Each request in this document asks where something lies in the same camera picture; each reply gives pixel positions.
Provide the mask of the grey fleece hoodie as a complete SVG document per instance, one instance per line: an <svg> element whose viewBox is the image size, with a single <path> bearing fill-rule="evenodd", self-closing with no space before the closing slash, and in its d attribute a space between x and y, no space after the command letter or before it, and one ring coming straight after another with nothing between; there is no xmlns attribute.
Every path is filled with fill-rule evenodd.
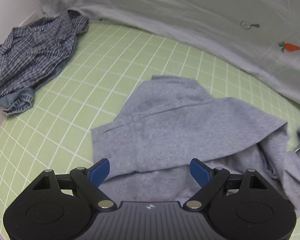
<svg viewBox="0 0 300 240"><path fill-rule="evenodd" d="M300 215L300 150L287 151L287 122L213 98L194 79L152 77L91 135L94 161L110 162L101 190L116 203L187 201L199 190L189 170L197 158L231 173L257 170Z"/></svg>

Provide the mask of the green grid mat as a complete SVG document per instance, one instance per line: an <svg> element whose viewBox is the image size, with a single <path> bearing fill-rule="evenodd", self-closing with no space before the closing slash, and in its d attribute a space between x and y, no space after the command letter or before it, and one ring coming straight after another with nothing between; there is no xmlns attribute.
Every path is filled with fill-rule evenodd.
<svg viewBox="0 0 300 240"><path fill-rule="evenodd" d="M36 93L25 113L0 126L0 238L6 208L45 168L89 166L92 128L111 122L134 89L153 75L196 79L219 98L236 97L288 122L298 145L300 105L257 78L197 48L137 29L95 23L63 72Z"/></svg>

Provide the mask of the blue checked shirt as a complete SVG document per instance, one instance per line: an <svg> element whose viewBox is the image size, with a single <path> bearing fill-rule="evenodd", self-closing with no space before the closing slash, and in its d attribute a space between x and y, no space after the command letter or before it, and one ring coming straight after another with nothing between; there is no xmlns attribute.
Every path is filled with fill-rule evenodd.
<svg viewBox="0 0 300 240"><path fill-rule="evenodd" d="M0 45L0 96L30 88L70 57L89 18L74 10L13 28Z"/></svg>

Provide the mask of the light grey carrot storage bag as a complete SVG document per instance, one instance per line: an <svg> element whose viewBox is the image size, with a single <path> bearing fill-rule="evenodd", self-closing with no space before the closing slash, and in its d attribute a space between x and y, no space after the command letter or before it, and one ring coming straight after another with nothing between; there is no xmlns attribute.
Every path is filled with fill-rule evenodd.
<svg viewBox="0 0 300 240"><path fill-rule="evenodd" d="M300 104L300 0L38 0L212 53Z"/></svg>

